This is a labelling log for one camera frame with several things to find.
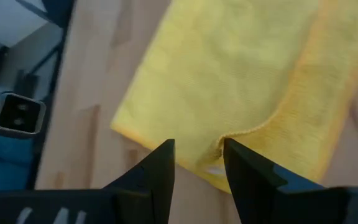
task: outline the yellow microfiber cloth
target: yellow microfiber cloth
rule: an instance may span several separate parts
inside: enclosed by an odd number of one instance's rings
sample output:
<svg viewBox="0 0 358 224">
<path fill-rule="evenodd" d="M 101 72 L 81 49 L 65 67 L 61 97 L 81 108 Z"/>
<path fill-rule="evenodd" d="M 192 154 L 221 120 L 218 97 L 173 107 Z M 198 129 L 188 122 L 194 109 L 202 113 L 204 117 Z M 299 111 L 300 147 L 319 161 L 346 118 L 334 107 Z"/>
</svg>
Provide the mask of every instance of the yellow microfiber cloth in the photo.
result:
<svg viewBox="0 0 358 224">
<path fill-rule="evenodd" d="M 173 0 L 111 127 L 230 192 L 223 138 L 319 182 L 358 85 L 358 0 Z"/>
</svg>

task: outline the wooden surface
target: wooden surface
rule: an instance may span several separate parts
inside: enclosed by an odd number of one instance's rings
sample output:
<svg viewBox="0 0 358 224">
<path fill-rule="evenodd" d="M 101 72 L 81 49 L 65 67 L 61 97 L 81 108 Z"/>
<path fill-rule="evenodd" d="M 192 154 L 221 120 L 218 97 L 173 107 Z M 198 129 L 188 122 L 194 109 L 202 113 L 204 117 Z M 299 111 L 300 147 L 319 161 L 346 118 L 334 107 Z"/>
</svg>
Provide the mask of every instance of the wooden surface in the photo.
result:
<svg viewBox="0 0 358 224">
<path fill-rule="evenodd" d="M 38 189 L 100 188 L 149 151 L 109 122 L 169 0 L 77 0 Z M 230 195 L 176 168 L 170 223 L 239 223 Z M 324 185 L 358 185 L 358 96 Z"/>
</svg>

